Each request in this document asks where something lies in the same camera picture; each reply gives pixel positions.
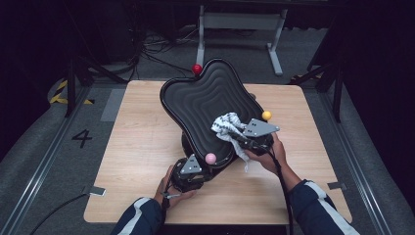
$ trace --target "black tray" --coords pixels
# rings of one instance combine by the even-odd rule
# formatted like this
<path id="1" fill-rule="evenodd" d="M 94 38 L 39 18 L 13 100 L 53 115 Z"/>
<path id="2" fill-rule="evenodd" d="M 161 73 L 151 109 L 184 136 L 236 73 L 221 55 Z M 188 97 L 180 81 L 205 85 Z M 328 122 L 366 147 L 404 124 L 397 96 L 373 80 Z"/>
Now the black tray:
<path id="1" fill-rule="evenodd" d="M 225 167 L 234 158 L 232 144 L 217 138 L 216 132 L 210 129 L 215 119 L 236 113 L 242 123 L 249 123 L 252 118 L 261 119 L 263 112 L 233 67 L 221 59 L 207 62 L 200 76 L 167 81 L 160 97 L 162 106 L 181 127 L 188 145 L 201 160 L 200 164 L 206 164 L 206 154 L 216 154 L 212 168 Z"/>

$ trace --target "sleeve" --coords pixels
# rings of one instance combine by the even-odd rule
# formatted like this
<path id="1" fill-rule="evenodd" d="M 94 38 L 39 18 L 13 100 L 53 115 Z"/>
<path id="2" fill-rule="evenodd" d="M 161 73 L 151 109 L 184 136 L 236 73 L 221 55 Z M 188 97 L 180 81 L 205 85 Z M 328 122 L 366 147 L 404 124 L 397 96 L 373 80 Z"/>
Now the sleeve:
<path id="1" fill-rule="evenodd" d="M 303 180 L 290 192 L 293 215 L 306 235 L 358 234 L 317 184 Z"/>
<path id="2" fill-rule="evenodd" d="M 161 226 L 159 203 L 154 199 L 140 198 L 122 214 L 111 235 L 154 235 Z"/>

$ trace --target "crumpled cloth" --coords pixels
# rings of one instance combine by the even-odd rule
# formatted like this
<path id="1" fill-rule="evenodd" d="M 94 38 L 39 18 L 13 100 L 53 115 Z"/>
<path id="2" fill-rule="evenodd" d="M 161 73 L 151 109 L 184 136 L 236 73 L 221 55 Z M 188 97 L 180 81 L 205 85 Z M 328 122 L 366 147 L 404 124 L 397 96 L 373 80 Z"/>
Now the crumpled cloth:
<path id="1" fill-rule="evenodd" d="M 233 132 L 236 134 L 241 135 L 242 137 L 245 137 L 241 131 L 239 131 L 238 128 L 245 129 L 247 125 L 241 123 L 241 121 L 238 118 L 238 115 L 235 113 L 229 113 L 224 116 L 218 117 L 211 126 L 211 130 L 216 132 L 216 136 L 224 141 L 231 142 L 235 153 L 244 160 L 245 164 L 245 172 L 248 171 L 248 160 L 250 159 L 247 154 L 245 154 L 244 150 L 239 145 L 238 141 L 233 139 L 229 132 Z"/>

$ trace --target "red ball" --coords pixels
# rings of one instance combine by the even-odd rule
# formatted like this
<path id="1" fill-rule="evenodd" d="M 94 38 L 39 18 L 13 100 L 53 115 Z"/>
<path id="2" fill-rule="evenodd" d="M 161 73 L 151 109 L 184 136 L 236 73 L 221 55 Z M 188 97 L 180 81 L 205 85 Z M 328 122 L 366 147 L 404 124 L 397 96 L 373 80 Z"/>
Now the red ball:
<path id="1" fill-rule="evenodd" d="M 203 68 L 201 65 L 195 64 L 192 66 L 192 72 L 194 75 L 200 75 L 202 73 L 202 70 Z"/>

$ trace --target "wooden table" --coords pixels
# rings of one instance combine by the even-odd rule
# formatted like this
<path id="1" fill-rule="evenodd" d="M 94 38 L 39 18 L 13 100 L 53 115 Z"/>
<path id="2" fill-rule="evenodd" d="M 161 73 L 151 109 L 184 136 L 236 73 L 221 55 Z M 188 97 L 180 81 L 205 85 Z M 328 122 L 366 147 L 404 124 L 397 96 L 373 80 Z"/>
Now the wooden table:
<path id="1" fill-rule="evenodd" d="M 95 186 L 104 197 L 90 197 L 88 222 L 117 222 L 139 197 L 153 197 L 168 166 L 184 157 L 181 129 L 159 98 L 161 81 L 131 81 L 125 91 Z M 289 165 L 301 178 L 325 190 L 348 221 L 351 215 L 301 89 L 288 85 L 245 84 L 261 106 L 272 113 Z M 170 224 L 288 224 L 277 177 L 256 162 L 244 171 L 240 159 L 229 165 L 197 195 L 168 212 Z"/>

